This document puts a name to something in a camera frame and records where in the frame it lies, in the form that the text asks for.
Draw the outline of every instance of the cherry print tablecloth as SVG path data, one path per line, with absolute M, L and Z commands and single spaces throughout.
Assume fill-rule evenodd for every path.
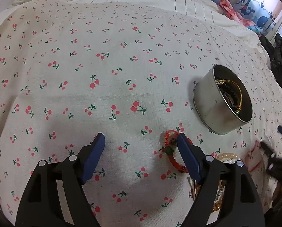
M 261 139 L 282 155 L 282 91 L 257 48 L 210 21 L 133 3 L 59 0 L 33 0 L 8 16 L 0 26 L 7 218 L 15 223 L 39 160 L 77 154 L 98 132 L 105 150 L 83 189 L 101 226 L 180 226 L 192 198 L 189 175 L 164 153 L 169 129 L 215 157 L 243 157 Z M 223 136 L 208 131 L 192 104 L 194 85 L 214 64 L 236 72 L 253 101 L 252 122 Z M 266 210 L 275 181 L 260 175 L 254 181 Z

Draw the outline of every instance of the dark bead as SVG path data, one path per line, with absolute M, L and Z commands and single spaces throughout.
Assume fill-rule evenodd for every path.
M 167 147 L 165 148 L 165 153 L 166 153 L 167 155 L 172 155 L 172 154 L 174 153 L 174 150 L 173 150 L 170 146 L 167 146 Z

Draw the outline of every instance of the round metal container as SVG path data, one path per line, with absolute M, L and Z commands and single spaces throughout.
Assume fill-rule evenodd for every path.
M 239 116 L 225 101 L 216 79 L 232 80 L 239 85 L 242 92 L 242 109 Z M 193 102 L 202 122 L 219 135 L 227 134 L 252 119 L 252 102 L 244 84 L 234 72 L 222 65 L 214 65 L 197 83 L 193 90 Z

